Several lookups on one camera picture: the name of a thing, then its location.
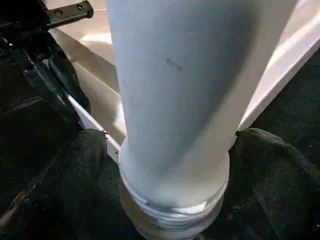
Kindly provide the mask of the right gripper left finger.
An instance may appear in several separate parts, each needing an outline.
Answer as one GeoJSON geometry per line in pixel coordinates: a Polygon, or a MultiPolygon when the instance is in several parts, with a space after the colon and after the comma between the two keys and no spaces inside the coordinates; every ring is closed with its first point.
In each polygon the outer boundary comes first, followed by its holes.
{"type": "Polygon", "coordinates": [[[107,156],[106,135],[81,131],[19,193],[0,219],[2,240],[97,240],[99,178],[107,156]]]}

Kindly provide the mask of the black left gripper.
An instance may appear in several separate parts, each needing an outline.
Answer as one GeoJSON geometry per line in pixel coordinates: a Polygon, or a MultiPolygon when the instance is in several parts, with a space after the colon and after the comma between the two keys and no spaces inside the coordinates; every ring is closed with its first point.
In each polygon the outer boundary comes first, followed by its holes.
{"type": "Polygon", "coordinates": [[[55,8],[43,0],[0,2],[0,48],[10,52],[29,84],[51,105],[65,105],[67,92],[91,112],[73,64],[49,31],[93,15],[87,0],[55,8]]]}

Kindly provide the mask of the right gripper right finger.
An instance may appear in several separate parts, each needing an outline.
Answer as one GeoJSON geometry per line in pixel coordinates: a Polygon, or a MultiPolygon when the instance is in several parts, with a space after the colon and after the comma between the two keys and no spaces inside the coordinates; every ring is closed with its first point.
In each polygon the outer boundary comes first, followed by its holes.
{"type": "Polygon", "coordinates": [[[258,128],[236,133],[225,230],[230,240],[320,237],[320,143],[258,128]]]}

